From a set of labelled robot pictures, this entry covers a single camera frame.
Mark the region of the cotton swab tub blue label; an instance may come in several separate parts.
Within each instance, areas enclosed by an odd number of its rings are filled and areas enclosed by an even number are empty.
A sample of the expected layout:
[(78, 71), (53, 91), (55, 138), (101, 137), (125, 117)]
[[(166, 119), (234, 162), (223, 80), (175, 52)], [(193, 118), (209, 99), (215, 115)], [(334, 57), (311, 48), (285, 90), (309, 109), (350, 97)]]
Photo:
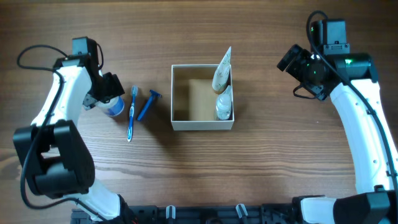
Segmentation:
[(108, 103), (98, 101), (95, 106), (99, 108), (106, 116), (114, 117), (120, 115), (124, 110), (124, 101), (120, 96), (112, 98)]

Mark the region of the blue white Colgate toothbrush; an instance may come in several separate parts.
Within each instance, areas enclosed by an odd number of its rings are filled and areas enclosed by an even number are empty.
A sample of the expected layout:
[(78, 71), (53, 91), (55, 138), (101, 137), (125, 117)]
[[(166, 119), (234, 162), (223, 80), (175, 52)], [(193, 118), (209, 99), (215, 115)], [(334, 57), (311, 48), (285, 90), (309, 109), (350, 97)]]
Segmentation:
[(135, 107), (135, 102), (136, 102), (136, 96), (138, 92), (138, 87), (134, 85), (131, 89), (131, 106), (129, 109), (129, 126), (127, 129), (127, 141), (131, 142), (132, 141), (132, 136), (133, 136), (133, 126), (134, 126), (134, 107)]

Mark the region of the blue disposable razor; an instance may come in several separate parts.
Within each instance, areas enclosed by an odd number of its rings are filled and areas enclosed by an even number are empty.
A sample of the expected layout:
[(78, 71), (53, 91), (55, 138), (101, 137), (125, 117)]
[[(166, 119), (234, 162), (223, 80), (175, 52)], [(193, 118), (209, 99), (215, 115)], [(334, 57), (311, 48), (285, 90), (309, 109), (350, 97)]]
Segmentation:
[(146, 113), (148, 112), (149, 108), (153, 104), (153, 102), (156, 99), (161, 98), (161, 97), (162, 97), (162, 95), (159, 92), (157, 92), (155, 90), (150, 90), (150, 97), (147, 100), (147, 102), (145, 103), (143, 109), (140, 111), (140, 113), (139, 113), (139, 115), (137, 117), (137, 120), (138, 121), (142, 121), (144, 119)]

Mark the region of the white patterned cream tube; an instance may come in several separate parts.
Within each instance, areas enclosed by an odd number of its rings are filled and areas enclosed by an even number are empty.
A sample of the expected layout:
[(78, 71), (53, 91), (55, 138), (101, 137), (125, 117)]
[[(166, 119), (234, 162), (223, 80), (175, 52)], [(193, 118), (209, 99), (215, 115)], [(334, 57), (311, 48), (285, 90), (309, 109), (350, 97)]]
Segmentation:
[(229, 77), (229, 67), (231, 65), (231, 47), (227, 50), (221, 62), (219, 63), (212, 81), (212, 89), (215, 93), (220, 94), (226, 89)]

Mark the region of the clear small bottle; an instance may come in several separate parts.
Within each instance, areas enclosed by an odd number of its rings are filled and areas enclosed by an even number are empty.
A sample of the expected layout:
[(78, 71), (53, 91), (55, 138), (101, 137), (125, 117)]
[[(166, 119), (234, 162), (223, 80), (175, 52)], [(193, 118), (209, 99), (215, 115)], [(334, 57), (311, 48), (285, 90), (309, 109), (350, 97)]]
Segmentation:
[(228, 120), (232, 112), (232, 86), (228, 85), (222, 94), (216, 99), (215, 105), (215, 119), (216, 120)]

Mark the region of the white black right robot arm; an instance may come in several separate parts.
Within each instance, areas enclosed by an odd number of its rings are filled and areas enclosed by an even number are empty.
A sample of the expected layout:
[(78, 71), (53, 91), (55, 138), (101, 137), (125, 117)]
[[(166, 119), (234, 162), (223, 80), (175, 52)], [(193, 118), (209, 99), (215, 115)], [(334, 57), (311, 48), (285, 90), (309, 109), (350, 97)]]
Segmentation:
[(278, 69), (293, 76), (308, 99), (329, 98), (335, 106), (354, 163), (356, 194), (302, 198), (299, 215), (307, 223), (396, 223), (397, 150), (373, 59), (351, 53), (342, 19), (308, 19), (306, 33), (310, 50), (293, 45)]

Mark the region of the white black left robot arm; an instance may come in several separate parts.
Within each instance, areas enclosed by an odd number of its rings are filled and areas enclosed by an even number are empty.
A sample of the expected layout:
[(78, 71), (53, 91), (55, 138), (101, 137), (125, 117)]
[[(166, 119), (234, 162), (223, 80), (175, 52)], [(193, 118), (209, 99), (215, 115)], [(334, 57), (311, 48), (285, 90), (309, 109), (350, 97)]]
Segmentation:
[(15, 131), (27, 207), (44, 210), (70, 201), (94, 222), (134, 222), (122, 196), (96, 180), (93, 158), (76, 127), (82, 108), (90, 110), (124, 94), (118, 77), (101, 73), (102, 66), (100, 45), (88, 37), (74, 38), (72, 54), (63, 54), (48, 69), (53, 83), (42, 110), (30, 126)]

